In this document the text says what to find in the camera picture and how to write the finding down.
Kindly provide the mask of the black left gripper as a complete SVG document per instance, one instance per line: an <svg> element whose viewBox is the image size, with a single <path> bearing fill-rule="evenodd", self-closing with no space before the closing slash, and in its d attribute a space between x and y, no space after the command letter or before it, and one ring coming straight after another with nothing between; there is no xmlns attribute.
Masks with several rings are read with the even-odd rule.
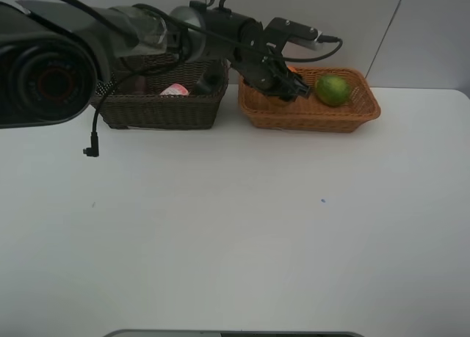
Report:
<svg viewBox="0 0 470 337"><path fill-rule="evenodd" d="M287 73L284 63L265 58L266 54L272 52L263 39L247 39L245 42L233 43L231 49L231 67L253 89L283 102L310 96L311 87L299 73Z"/></svg>

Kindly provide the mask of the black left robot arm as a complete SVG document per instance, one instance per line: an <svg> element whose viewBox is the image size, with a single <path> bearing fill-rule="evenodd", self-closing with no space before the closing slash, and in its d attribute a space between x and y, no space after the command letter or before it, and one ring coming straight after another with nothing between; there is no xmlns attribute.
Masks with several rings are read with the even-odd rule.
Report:
<svg viewBox="0 0 470 337"><path fill-rule="evenodd" d="M187 61L224 59L264 95L289 101L310 87L290 71L282 49L314 40L307 26L273 19L268 26L226 8L194 2L170 14L145 4L100 10L113 32L65 3L26 0L1 5L1 127L69 121L88 106L120 58L175 54Z"/></svg>

